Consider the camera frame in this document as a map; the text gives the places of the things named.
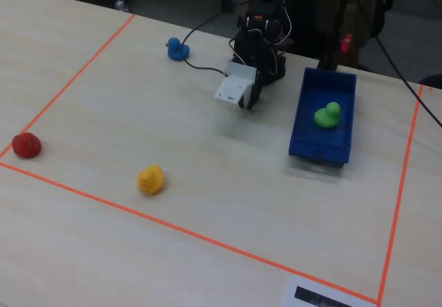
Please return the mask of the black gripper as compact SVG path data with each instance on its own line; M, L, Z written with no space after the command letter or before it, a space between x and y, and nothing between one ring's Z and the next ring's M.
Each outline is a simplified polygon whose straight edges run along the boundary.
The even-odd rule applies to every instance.
M256 68L261 81L276 80L276 53L259 32L238 31L233 42L233 62ZM256 105L263 88L261 81L244 89L238 102L241 109L251 110Z

